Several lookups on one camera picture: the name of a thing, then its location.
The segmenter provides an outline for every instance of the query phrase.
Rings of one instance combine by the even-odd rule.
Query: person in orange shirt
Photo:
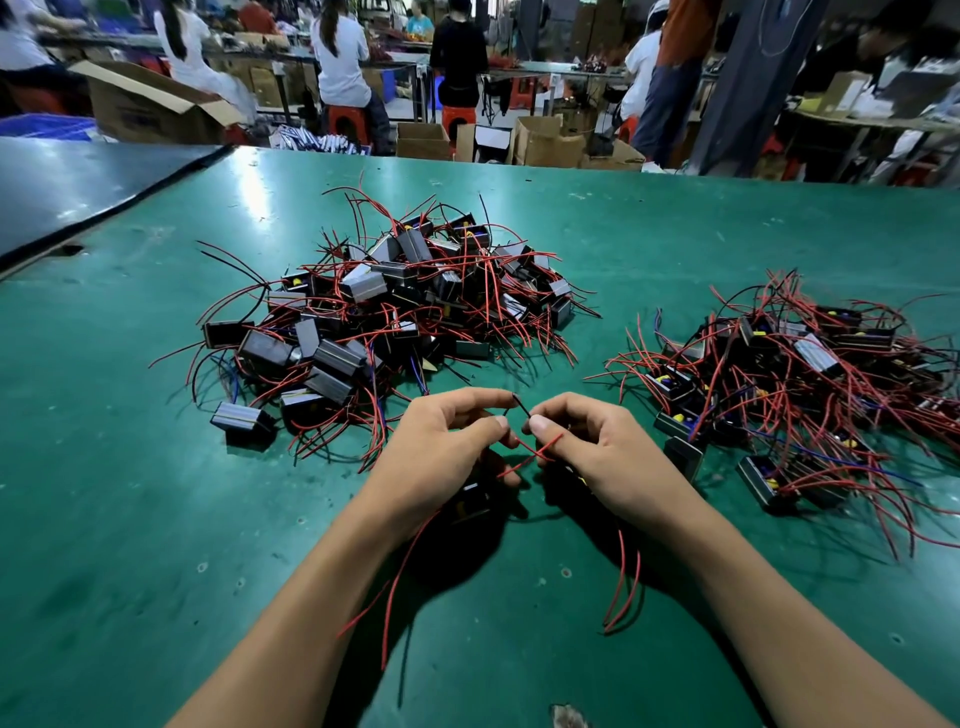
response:
[[[256,0],[250,0],[237,12],[237,16],[247,33],[262,33],[264,36],[277,36],[280,33],[273,14]]]
[[[647,103],[630,140],[636,150],[661,167],[670,161],[686,129],[722,4],[723,0],[670,3]]]

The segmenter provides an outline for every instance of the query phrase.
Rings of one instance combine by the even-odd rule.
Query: person in black shirt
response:
[[[824,93],[833,77],[845,71],[879,77],[887,56],[913,39],[932,8],[932,0],[893,0],[874,18],[865,33],[851,33],[811,55],[793,84],[793,93],[798,96]]]
[[[444,72],[438,97],[445,107],[473,109],[480,102],[477,75],[488,69],[487,43],[470,20],[470,0],[450,0],[450,14],[433,35],[430,66]]]

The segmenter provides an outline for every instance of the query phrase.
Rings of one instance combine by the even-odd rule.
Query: orange shirt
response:
[[[240,24],[248,33],[262,33],[264,36],[276,36],[279,30],[270,11],[253,0],[237,11]]]
[[[723,0],[673,0],[663,25],[657,65],[679,65],[707,57]]]

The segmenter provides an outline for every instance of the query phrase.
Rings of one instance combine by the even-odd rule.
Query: green tabletop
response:
[[[245,283],[196,239],[276,276],[316,259],[321,229],[352,232],[343,197],[321,193],[361,171],[397,215],[431,194],[480,213],[482,194],[494,221],[599,291],[603,320],[578,316],[565,331],[576,368],[560,356],[534,357],[520,375],[499,362],[464,367],[528,404],[567,389],[615,400],[582,377],[621,350],[638,312],[649,322],[662,306],[668,335],[685,336],[716,306],[710,284],[731,293],[767,268],[800,267],[824,301],[958,292],[955,193],[240,150],[83,235],[79,255],[0,284],[0,725],[161,724],[360,487],[347,456],[366,449],[362,431],[337,440],[330,462],[296,467],[285,436],[261,454],[227,449],[182,387],[188,360],[147,363],[195,341],[201,311]],[[954,331],[955,301],[916,303],[921,333]],[[219,384],[208,384],[214,397]],[[430,385],[460,382],[440,372]],[[642,402],[628,404],[649,426]],[[388,414],[401,409],[395,400]],[[710,502],[960,721],[960,554],[920,545],[895,563],[856,508],[768,516],[732,473],[741,454],[708,452]],[[931,500],[955,504],[954,477],[909,468]],[[417,570],[405,577],[383,675],[382,612],[371,613],[328,725],[538,727],[555,702],[598,728],[761,724],[749,681],[668,559],[649,549],[642,612],[605,638],[617,566],[536,482],[519,502],[526,522],[511,516],[469,576],[433,574],[443,589]],[[953,519],[921,521],[939,538],[960,535]]]

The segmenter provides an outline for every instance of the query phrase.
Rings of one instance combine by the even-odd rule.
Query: right hand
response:
[[[654,535],[708,507],[624,407],[567,392],[541,402],[523,426],[562,458],[617,516]]]

